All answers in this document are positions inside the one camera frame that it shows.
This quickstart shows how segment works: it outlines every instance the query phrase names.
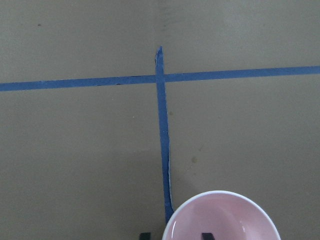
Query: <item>gray surface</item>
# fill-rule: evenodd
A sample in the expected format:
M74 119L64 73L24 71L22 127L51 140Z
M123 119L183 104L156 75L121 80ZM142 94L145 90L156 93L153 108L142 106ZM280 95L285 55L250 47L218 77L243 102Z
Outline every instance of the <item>gray surface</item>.
M161 238L155 85L0 92L0 102L0 239Z
M318 0L159 0L166 73L319 65Z
M320 236L320 75L167 83L175 207L228 190L282 239Z
M2 0L0 83L154 74L152 7L149 0Z

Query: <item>blue tape strip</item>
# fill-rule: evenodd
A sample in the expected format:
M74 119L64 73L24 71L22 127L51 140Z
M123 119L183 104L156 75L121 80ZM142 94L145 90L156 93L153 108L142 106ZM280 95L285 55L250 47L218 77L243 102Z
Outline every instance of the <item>blue tape strip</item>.
M262 68L166 74L166 82L320 74L320 66Z
M164 74L164 55L162 47L159 47L155 56L155 82L158 98L158 114L160 128L160 143L162 157L162 175L164 192L165 221L168 222L174 210L171 201L170 186L170 140L166 100L166 81Z
M10 82L10 83L0 83L0 92L35 90L35 89L79 88L79 87L94 87L94 86L109 86L109 85L152 84L155 82L156 82L155 75Z

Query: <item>bowl rim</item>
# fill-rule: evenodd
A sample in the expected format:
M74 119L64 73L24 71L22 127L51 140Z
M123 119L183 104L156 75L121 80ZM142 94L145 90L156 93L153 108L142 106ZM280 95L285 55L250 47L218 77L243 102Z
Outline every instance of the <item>bowl rim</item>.
M251 199L243 196L243 195L240 195L238 193L235 193L235 192L232 192L232 191L225 191L225 190L212 190L212 191L205 191L205 192L202 192L202 193L199 193L191 198L189 198L187 201L185 201L184 203L182 203L175 211L174 213L172 214L172 216L170 217L168 223L166 224L165 226L165 229L164 229L164 232L163 232L163 235L162 235L162 240L165 240L165 237L168 235L168 231L169 231L169 228L171 226L171 224L173 223L174 221L174 218L179 214L179 212L181 212L181 210L186 206L188 205L189 203L191 203L192 201L198 199L198 198L201 198L203 196L206 196L206 195L213 195L213 194L226 194L226 195L231 195L231 196L235 196L235 197L238 197L238 198L241 198L247 202L249 202L250 204L252 204L255 208L257 208L264 216L265 218L268 220L268 222L270 223L271 227L273 228L273 231L275 232L276 234L276 237L278 240L281 240L280 238L280 235L279 235L279 232L274 224L274 222L271 220L271 218L268 216L268 214L258 205L256 204L254 201L252 201Z

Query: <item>blue tape cross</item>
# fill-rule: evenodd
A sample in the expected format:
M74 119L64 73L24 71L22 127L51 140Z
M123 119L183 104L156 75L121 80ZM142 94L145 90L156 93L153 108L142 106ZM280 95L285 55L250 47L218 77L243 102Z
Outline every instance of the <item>blue tape cross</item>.
M168 222L174 213L174 210L172 208L171 200L170 140L166 100L166 79L164 74L164 55L162 47L159 47L155 56L155 83L158 98L165 221Z

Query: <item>pink cup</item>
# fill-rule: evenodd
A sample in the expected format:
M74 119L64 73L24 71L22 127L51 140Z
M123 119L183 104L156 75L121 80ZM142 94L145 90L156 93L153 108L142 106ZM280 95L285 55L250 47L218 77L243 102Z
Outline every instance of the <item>pink cup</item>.
M170 218L162 240L280 240L270 217L250 199L230 191L207 191L183 203Z

